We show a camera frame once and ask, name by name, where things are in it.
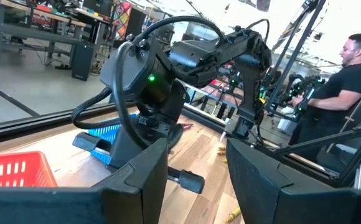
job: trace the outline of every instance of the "red plastic basket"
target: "red plastic basket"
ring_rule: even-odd
[[[42,152],[0,155],[0,187],[57,187]]]

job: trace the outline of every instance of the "yellow object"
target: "yellow object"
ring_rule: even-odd
[[[241,213],[240,207],[236,208],[231,214],[229,214],[228,218],[226,219],[227,223],[232,222],[239,214]]]

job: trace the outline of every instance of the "gray floor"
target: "gray floor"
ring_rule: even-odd
[[[28,44],[47,45],[47,42],[26,40]],[[57,45],[68,50],[69,45]],[[1,54],[0,63],[0,90],[17,101],[26,105],[39,114],[55,113],[63,110],[74,109],[80,103],[98,94],[105,86],[99,77],[90,76],[87,82],[71,77],[71,71],[54,69],[58,62],[49,66],[42,65],[44,52],[24,50],[5,50]],[[67,56],[56,57],[68,62]],[[6,110],[13,114],[12,119],[23,118],[22,113],[16,112],[17,108]],[[10,116],[2,117],[0,108],[0,122],[8,121]]]

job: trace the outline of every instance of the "blue basket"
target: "blue basket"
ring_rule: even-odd
[[[136,114],[131,114],[130,116],[131,118],[135,118]],[[91,129],[88,130],[88,133],[93,136],[101,137],[102,139],[113,144],[114,140],[116,139],[117,130],[119,130],[120,127],[121,124],[115,124],[104,128]],[[98,160],[102,161],[106,165],[110,163],[111,157],[107,156],[106,154],[92,150],[91,155],[95,156]]]

